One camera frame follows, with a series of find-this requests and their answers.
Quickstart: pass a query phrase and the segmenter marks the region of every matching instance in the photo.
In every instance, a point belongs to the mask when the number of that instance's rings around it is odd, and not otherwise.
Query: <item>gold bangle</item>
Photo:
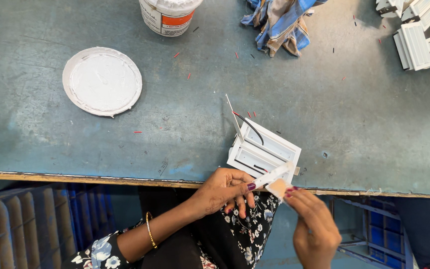
[[[152,246],[154,248],[157,248],[157,245],[155,244],[154,239],[152,237],[151,228],[149,227],[149,216],[151,217],[151,219],[153,219],[152,214],[149,211],[147,211],[147,213],[145,214],[145,223],[147,223],[147,230],[149,231],[149,236],[151,237]]]

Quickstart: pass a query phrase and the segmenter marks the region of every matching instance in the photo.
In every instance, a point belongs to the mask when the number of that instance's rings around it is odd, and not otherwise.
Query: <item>workbench edge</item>
[[[66,183],[159,186],[159,187],[187,188],[187,189],[197,189],[203,184],[203,181],[152,180],[152,179],[137,179],[137,178],[78,176],[78,175],[4,172],[4,171],[0,171],[0,180],[27,180],[27,181],[66,182]],[[366,196],[430,198],[430,194],[422,194],[422,193],[386,193],[386,192],[319,189],[319,188],[304,188],[304,189],[318,195],[354,195],[354,196],[366,195]]]

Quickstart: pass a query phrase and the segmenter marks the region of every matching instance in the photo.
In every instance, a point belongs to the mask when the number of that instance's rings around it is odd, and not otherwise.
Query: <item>floral print clothing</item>
[[[232,227],[231,232],[238,239],[238,247],[245,255],[247,264],[254,268],[263,254],[271,231],[272,220],[281,201],[268,192],[254,193],[255,208],[247,206],[247,217],[239,218],[238,209],[225,214],[221,209],[226,222]]]
[[[263,254],[274,213],[281,203],[271,193],[256,192],[255,208],[247,207],[249,210],[245,219],[239,218],[238,207],[229,214],[225,214],[223,208],[220,209],[223,215],[222,221],[230,226],[230,231],[238,241],[238,248],[242,252],[247,265],[253,269]],[[96,240],[85,251],[73,254],[62,264],[63,269],[135,269],[140,266],[137,263],[129,263],[121,254],[117,246],[117,236],[128,230],[145,224],[140,220],[136,225],[116,231],[104,238]],[[203,269],[217,269],[217,265],[207,254],[204,246],[198,242],[200,250],[200,263]]]

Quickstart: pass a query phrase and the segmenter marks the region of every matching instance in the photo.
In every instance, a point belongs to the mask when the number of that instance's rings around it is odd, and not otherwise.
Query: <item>fingernail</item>
[[[254,183],[249,183],[249,184],[247,185],[247,187],[248,187],[248,190],[249,190],[249,191],[253,190],[256,186],[257,186],[257,185],[256,185],[256,184],[254,184]]]

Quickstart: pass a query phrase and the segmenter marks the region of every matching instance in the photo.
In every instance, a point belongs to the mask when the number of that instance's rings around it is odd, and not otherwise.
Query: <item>workbench surface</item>
[[[302,57],[270,58],[259,29],[240,24],[243,0],[205,0],[175,38],[152,32],[137,0],[0,0],[0,171],[205,180],[228,167],[227,93],[302,149],[293,185],[430,194],[430,69],[402,70],[400,20],[381,20],[373,1],[314,9]],[[95,46],[142,74],[139,100],[114,119],[63,90],[66,61]]]

